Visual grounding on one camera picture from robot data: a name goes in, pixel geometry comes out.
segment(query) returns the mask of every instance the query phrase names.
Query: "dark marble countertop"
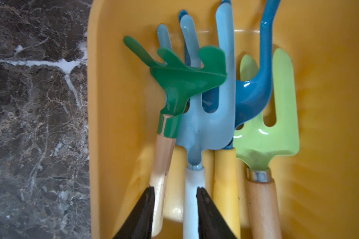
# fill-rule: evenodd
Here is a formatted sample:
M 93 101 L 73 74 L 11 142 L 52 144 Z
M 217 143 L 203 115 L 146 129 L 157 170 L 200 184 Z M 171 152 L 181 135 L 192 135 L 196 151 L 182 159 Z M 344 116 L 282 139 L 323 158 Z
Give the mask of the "dark marble countertop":
M 0 239 L 91 237 L 91 0 L 0 0 Z

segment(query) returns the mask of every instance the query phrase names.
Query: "white handle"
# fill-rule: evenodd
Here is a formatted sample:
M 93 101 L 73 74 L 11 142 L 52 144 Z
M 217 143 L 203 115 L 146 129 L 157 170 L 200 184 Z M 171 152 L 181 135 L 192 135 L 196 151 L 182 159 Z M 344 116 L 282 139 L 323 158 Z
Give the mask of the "white handle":
M 199 171 L 185 169 L 185 205 L 183 212 L 183 239 L 199 239 L 197 188 L 206 188 L 205 168 Z
M 155 196 L 152 237 L 157 236 L 162 229 L 166 184 L 175 144 L 175 138 L 157 135 L 155 157 L 149 181 L 149 185 L 154 187 Z

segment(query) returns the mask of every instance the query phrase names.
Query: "light green hand fork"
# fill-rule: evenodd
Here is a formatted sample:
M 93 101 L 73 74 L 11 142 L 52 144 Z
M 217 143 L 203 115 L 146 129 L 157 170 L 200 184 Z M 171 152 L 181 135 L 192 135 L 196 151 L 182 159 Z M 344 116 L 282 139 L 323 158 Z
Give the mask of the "light green hand fork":
M 158 49 L 158 55 L 167 63 L 159 63 L 131 36 L 124 37 L 124 43 L 147 66 L 150 73 L 165 90 L 168 100 L 160 112 L 158 136 L 150 186 L 154 187 L 154 211 L 152 237 L 162 229 L 163 206 L 167 175 L 172 160 L 174 145 L 180 126 L 181 116 L 190 97 L 220 86 L 227 78 L 225 53 L 219 47 L 202 47 L 198 55 L 204 68 L 188 67 L 179 57 L 166 48 Z
M 250 80 L 258 67 L 250 56 L 245 55 L 240 71 L 242 81 Z M 269 163 L 275 156 L 292 156 L 299 151 L 294 71 L 290 57 L 282 49 L 274 52 L 273 82 L 275 125 L 265 126 L 260 113 L 241 130 L 235 131 L 233 142 L 237 157 L 248 165 L 246 192 L 253 239 L 282 238 L 275 182 Z

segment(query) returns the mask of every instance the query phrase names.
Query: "yellow bucket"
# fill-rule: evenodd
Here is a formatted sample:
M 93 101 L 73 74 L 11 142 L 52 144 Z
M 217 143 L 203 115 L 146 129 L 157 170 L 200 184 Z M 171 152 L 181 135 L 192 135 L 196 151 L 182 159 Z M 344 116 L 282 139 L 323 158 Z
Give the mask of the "yellow bucket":
M 155 57 L 156 28 L 167 25 L 173 50 L 184 57 L 178 12 L 194 18 L 201 46 L 218 45 L 220 1 L 94 0 L 88 30 L 91 223 L 94 239 L 109 239 L 148 186 L 163 90 L 149 68 L 124 45 L 131 35 Z M 237 65 L 259 62 L 260 0 L 233 0 Z M 274 44 L 294 65 L 301 150 L 277 157 L 283 238 L 359 238 L 359 0 L 283 0 Z M 212 195 L 214 152 L 204 153 Z M 186 151 L 175 149 L 163 230 L 182 238 Z M 241 238 L 251 238 L 239 162 Z

